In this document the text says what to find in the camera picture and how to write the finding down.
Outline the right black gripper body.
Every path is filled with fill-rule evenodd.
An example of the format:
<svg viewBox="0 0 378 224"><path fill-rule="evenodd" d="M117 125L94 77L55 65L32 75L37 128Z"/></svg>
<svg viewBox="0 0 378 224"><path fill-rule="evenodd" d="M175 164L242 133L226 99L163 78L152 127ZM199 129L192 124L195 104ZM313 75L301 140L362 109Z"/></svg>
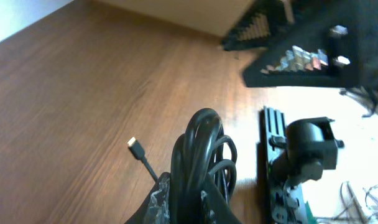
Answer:
<svg viewBox="0 0 378 224"><path fill-rule="evenodd" d="M295 73L291 85L378 90L378 0L322 2L289 41L328 58L321 70Z"/></svg>

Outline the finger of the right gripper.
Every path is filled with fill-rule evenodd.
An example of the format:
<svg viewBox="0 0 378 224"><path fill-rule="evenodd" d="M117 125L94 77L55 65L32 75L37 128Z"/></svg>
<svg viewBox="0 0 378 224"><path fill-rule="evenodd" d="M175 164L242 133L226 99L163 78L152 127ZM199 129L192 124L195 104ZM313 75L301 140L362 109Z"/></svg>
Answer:
<svg viewBox="0 0 378 224"><path fill-rule="evenodd" d="M225 51L266 47L295 23L293 1L255 0L221 40Z"/></svg>
<svg viewBox="0 0 378 224"><path fill-rule="evenodd" d="M356 23L300 25L244 69L244 83L249 88L356 86L360 30Z"/></svg>

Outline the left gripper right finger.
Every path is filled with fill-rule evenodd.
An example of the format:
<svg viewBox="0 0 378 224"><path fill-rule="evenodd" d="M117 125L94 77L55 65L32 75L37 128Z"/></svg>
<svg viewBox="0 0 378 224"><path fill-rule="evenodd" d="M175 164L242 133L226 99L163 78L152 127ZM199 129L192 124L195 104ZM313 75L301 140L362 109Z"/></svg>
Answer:
<svg viewBox="0 0 378 224"><path fill-rule="evenodd" d="M200 223L204 224L241 224L230 210L210 176L206 176L200 192Z"/></svg>

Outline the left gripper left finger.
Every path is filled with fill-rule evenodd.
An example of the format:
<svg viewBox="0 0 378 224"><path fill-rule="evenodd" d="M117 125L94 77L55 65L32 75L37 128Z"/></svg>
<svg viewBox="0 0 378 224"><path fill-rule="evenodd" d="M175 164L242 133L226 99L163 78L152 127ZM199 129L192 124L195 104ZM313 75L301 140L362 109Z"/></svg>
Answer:
<svg viewBox="0 0 378 224"><path fill-rule="evenodd" d="M170 173L164 172L126 224L169 224L169 192Z"/></svg>

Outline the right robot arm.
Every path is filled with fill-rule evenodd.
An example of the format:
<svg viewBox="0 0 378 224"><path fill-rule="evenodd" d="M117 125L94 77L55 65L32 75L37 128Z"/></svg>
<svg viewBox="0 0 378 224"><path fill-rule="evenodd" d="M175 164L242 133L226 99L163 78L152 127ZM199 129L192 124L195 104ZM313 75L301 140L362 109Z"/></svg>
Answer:
<svg viewBox="0 0 378 224"><path fill-rule="evenodd" d="M249 88L339 88L378 109L378 0L255 0L221 45L226 51L265 48L242 73ZM260 112L273 222L307 222L301 185L335 169L344 146L330 123L321 117L285 124L279 110Z"/></svg>

